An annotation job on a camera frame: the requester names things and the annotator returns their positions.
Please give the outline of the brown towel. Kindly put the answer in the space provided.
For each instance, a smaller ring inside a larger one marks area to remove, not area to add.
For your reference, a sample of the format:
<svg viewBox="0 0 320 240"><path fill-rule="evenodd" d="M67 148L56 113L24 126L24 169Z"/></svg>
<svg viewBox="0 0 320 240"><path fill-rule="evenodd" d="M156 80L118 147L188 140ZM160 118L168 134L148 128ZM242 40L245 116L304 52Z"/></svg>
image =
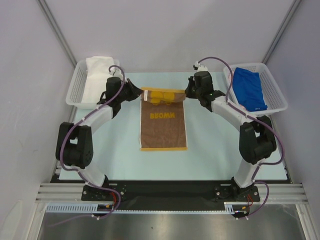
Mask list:
<svg viewBox="0 0 320 240"><path fill-rule="evenodd" d="M140 100L140 150L188 149L182 89L143 87Z"/></svg>

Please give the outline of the white towel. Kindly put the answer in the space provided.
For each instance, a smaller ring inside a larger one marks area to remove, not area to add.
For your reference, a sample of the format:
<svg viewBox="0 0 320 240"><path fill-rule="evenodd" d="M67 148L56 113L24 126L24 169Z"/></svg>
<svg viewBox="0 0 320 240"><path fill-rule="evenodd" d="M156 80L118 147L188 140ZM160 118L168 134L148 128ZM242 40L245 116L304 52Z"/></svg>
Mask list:
<svg viewBox="0 0 320 240"><path fill-rule="evenodd" d="M96 104L102 92L106 90L106 82L112 74L109 67L115 64L110 56L92 56L86 60L87 77L82 96L82 104Z"/></svg>

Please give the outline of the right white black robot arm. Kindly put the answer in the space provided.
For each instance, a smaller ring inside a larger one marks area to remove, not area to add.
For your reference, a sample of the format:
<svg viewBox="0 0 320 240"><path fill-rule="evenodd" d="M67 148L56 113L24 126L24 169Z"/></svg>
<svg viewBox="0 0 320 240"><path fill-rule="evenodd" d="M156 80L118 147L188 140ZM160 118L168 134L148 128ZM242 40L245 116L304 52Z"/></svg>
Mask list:
<svg viewBox="0 0 320 240"><path fill-rule="evenodd" d="M259 168L277 149L274 130L267 116L255 117L227 100L215 90L208 71L197 71L188 78L186 97L197 99L200 105L229 122L239 132L238 149L242 157L240 166L229 187L229 198L242 201L254 188Z"/></svg>

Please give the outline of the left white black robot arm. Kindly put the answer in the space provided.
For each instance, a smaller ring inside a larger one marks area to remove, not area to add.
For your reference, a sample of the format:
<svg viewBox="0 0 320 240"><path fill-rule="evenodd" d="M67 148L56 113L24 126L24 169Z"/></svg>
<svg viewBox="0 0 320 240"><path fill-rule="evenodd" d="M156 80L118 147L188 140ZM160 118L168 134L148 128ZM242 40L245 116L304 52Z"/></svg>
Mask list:
<svg viewBox="0 0 320 240"><path fill-rule="evenodd" d="M84 182L93 187L92 194L99 200L110 195L107 177L92 163L93 135L106 122L115 118L121 104L130 102L143 93L128 78L112 76L107 79L96 107L78 122L63 122L59 126L55 157L67 172L76 172Z"/></svg>

